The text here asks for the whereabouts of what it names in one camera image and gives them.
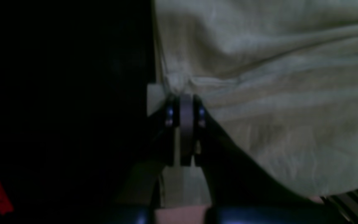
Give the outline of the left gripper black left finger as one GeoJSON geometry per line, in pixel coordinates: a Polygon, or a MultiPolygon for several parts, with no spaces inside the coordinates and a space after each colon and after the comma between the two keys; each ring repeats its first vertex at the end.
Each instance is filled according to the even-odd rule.
{"type": "Polygon", "coordinates": [[[147,139],[134,152],[131,168],[117,194],[118,204],[148,207],[163,203],[163,171],[165,167],[174,165],[178,107],[178,98],[169,95],[162,106],[147,118],[147,139]]]}

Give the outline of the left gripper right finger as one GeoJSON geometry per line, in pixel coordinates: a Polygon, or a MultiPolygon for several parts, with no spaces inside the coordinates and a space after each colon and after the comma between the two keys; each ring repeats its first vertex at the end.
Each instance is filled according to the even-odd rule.
{"type": "Polygon", "coordinates": [[[195,164],[202,168],[216,206],[306,207],[302,197],[265,172],[212,118],[201,98],[193,98],[194,138],[200,144],[195,164]]]}

